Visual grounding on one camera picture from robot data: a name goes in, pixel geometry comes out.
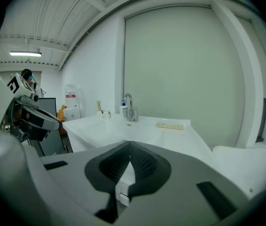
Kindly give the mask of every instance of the white roller blind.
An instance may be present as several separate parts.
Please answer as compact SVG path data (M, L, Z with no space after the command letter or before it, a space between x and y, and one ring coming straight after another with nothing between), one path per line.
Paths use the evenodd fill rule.
M235 146L243 118L239 56L211 9L175 7L126 21L125 93L139 115L190 119L210 146Z
M242 19L240 17L237 17L237 19L241 22L243 25L245 31L247 32L253 47L255 49L255 52L258 56L258 61L260 65L261 75L263 79L263 86L264 86L264 98L266 98L266 51L263 47L262 42L260 41L258 35L256 34L253 25L251 22Z

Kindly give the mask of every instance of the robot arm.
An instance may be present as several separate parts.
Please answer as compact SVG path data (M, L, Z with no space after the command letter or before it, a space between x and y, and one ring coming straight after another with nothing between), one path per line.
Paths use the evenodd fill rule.
M5 121L11 126L10 133L20 142L27 139L42 141L50 131L61 128L60 120L39 108L39 96L19 74L15 74L8 87L14 98L6 111Z

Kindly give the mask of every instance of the sink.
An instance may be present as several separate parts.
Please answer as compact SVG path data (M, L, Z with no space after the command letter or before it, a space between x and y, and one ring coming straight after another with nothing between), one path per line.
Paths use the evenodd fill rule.
M90 126L78 128L77 133L87 147L101 147L122 140L139 141L152 145L163 145L163 131L157 131L150 122L102 120Z

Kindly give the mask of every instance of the white sink counter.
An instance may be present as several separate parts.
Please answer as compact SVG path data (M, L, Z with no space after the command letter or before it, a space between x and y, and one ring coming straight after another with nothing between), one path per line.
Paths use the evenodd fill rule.
M183 125L184 130L156 127L157 122ZM192 128L190 120L139 116L138 122L130 122L122 119L119 114L112 114L111 119L91 116L67 121L63 123L63 127L68 132L73 152L121 140L138 141L193 156L216 169L212 151Z

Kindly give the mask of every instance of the black slot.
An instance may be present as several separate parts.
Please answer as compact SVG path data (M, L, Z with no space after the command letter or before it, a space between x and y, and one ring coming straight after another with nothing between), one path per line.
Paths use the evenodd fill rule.
M46 170L51 170L51 169L55 169L55 168L59 168L59 167L65 166L65 165L68 165L68 163L65 162L65 161L57 161L57 162L45 164L44 167L45 167Z
M211 182L198 183L197 187L221 220L236 211L236 207Z

